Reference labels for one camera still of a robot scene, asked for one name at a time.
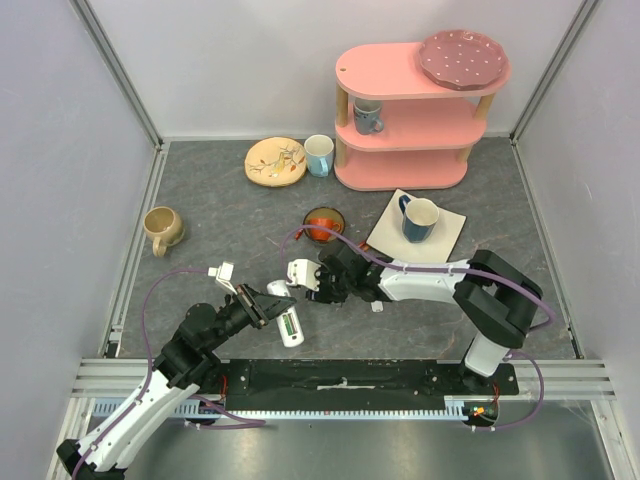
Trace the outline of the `white remote control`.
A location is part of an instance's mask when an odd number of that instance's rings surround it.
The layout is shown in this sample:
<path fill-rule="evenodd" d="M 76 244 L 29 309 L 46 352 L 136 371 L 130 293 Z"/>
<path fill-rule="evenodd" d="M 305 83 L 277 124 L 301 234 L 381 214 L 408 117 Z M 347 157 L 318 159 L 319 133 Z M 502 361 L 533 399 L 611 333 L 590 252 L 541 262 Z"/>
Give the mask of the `white remote control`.
<path fill-rule="evenodd" d="M 289 297 L 290 291 L 284 280 L 274 280 L 267 285 L 269 294 Z M 295 348 L 304 342 L 299 317 L 294 306 L 291 306 L 277 318 L 277 325 L 283 345 L 286 348 Z"/>

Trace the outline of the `white battery cover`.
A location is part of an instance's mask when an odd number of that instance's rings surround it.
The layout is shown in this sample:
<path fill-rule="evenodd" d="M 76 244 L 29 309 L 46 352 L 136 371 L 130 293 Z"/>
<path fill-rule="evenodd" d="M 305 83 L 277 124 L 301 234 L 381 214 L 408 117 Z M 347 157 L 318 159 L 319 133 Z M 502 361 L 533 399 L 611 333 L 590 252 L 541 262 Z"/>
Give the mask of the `white battery cover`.
<path fill-rule="evenodd" d="M 371 309 L 374 313 L 380 313 L 384 310 L 383 303 L 381 301 L 374 301 L 371 303 Z"/>

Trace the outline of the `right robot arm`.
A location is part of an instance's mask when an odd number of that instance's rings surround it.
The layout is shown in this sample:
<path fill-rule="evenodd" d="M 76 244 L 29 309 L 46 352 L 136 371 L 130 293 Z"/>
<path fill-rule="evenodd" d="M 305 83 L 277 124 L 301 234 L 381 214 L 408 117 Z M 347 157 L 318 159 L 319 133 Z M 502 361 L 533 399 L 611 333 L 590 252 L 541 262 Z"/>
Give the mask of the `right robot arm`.
<path fill-rule="evenodd" d="M 426 300 L 455 304 L 477 329 L 458 381 L 467 392 L 483 392 L 506 354 L 523 346 L 542 290 L 497 254 L 478 250 L 468 260 L 412 264 L 375 258 L 344 243 L 324 247 L 318 260 L 289 263 L 288 275 L 318 303 L 356 296 L 368 303 Z"/>

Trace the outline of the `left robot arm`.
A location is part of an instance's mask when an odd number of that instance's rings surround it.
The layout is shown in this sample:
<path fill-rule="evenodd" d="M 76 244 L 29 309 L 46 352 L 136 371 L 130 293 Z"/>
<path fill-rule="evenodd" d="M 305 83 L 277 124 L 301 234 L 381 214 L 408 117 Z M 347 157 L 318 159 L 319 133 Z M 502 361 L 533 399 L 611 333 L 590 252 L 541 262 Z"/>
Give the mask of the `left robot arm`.
<path fill-rule="evenodd" d="M 261 329 L 293 307 L 289 296 L 247 284 L 216 308 L 191 306 L 144 380 L 105 421 L 81 439 L 66 439 L 57 455 L 73 479 L 123 479 L 150 436 L 184 400 L 216 388 L 221 361 L 214 351 L 246 327 Z"/>

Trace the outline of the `green battery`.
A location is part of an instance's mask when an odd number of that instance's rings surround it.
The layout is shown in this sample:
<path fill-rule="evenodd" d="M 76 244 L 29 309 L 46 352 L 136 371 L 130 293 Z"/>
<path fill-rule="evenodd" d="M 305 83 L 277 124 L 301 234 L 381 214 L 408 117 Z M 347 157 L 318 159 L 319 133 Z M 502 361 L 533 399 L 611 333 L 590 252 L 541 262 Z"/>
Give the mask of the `green battery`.
<path fill-rule="evenodd" d="M 297 333 L 297 329 L 295 327 L 295 323 L 292 320 L 292 317 L 290 314 L 284 314 L 283 315 L 283 322 L 285 325 L 285 329 L 287 331 L 287 335 L 294 337 Z"/>

